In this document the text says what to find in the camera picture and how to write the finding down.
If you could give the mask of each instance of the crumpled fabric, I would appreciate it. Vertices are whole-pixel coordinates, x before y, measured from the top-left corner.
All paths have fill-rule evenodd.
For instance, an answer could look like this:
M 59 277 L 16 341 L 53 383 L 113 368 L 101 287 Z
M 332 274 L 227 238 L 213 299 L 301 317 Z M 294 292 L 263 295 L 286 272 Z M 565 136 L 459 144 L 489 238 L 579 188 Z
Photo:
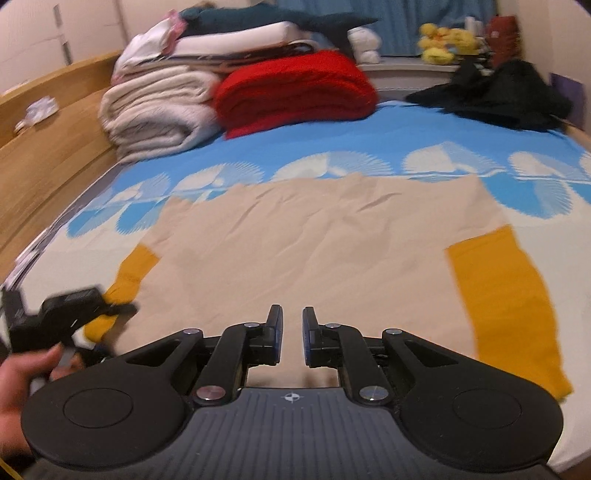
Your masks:
M 160 55 L 169 55 L 174 51 L 178 38 L 187 28 L 187 23 L 176 10 L 168 12 L 164 20 L 154 25 L 146 33 L 136 35 L 115 62 L 111 85 L 121 82 L 121 70 L 153 60 Z

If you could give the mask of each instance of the gray gripper base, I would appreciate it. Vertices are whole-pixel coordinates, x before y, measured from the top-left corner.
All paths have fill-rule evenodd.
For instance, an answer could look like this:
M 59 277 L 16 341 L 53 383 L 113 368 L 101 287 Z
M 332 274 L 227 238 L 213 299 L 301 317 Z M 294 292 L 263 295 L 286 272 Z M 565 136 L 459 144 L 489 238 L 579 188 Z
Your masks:
M 474 473 L 415 448 L 383 408 L 341 388 L 245 388 L 232 404 L 197 410 L 164 450 L 111 471 L 70 471 L 40 460 L 25 480 L 550 480 L 543 465 Z

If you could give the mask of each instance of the wooden bed frame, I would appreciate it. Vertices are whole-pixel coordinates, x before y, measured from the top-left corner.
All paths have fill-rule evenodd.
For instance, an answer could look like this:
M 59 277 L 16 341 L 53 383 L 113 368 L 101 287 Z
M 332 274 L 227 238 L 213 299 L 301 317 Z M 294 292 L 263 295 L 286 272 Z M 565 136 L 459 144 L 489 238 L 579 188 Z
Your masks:
M 116 163 L 97 119 L 119 52 L 75 63 L 0 97 L 0 282 L 17 256 L 98 177 Z M 49 95 L 60 110 L 20 136 L 28 105 Z M 567 127 L 591 151 L 591 138 Z M 591 458 L 562 474 L 591 480 Z

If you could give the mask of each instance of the yellow cable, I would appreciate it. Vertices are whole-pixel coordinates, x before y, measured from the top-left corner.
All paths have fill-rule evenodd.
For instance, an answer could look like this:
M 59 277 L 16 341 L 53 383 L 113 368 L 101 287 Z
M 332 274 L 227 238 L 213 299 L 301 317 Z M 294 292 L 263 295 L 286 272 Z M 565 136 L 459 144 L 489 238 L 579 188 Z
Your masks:
M 22 477 L 14 471 L 4 460 L 0 458 L 0 468 L 2 468 L 8 475 L 10 475 L 14 480 L 22 480 Z

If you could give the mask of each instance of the finger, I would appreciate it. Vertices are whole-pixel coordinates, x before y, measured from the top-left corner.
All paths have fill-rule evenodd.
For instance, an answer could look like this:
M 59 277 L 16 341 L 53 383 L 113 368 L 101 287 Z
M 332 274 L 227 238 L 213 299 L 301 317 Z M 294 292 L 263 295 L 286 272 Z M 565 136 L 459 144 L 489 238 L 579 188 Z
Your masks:
M 30 455 L 31 449 L 25 440 L 21 427 L 21 415 L 19 412 L 10 412 L 0 417 L 0 453 L 2 458 L 15 455 Z
M 83 370 L 85 368 L 84 362 L 82 361 L 82 357 L 77 353 L 72 360 L 70 360 L 70 365 L 67 367 L 56 367 L 53 369 L 50 375 L 51 380 L 57 380 L 58 378 L 66 377 L 70 374 L 73 374 L 77 371 Z
M 47 351 L 10 355 L 0 366 L 0 371 L 7 373 L 10 379 L 18 377 L 31 381 L 51 372 L 60 362 L 62 353 L 63 347 L 58 344 Z

